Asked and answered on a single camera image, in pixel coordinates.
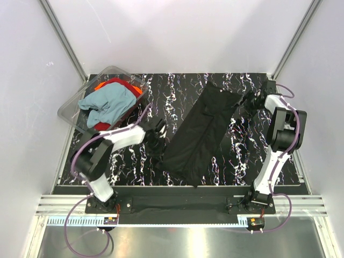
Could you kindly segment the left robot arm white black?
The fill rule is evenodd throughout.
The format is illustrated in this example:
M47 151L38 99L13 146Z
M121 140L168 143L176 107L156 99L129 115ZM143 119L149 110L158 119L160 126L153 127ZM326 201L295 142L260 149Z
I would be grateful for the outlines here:
M160 158L166 133L166 122L159 118L110 131L86 131L71 159L70 172L89 188L90 205L105 213L116 212L117 193L105 176L111 154L130 145L144 144L148 156Z

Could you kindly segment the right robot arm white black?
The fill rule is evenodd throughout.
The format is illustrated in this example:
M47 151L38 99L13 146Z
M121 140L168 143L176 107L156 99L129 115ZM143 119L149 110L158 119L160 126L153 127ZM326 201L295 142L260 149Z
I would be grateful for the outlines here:
M262 213L274 207L274 186L291 154L303 142L307 113L292 107L285 96L277 93L276 82L267 79L257 92L245 94L239 109L240 116L253 118L259 110L267 110L272 118L265 136L268 152L261 171L245 194L242 208L248 213Z

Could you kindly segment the black t shirt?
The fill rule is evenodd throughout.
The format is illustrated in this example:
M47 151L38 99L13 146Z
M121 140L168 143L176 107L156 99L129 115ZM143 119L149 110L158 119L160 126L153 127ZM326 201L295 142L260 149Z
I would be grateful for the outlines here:
M157 169L198 187L227 132L242 95L207 82L164 149Z

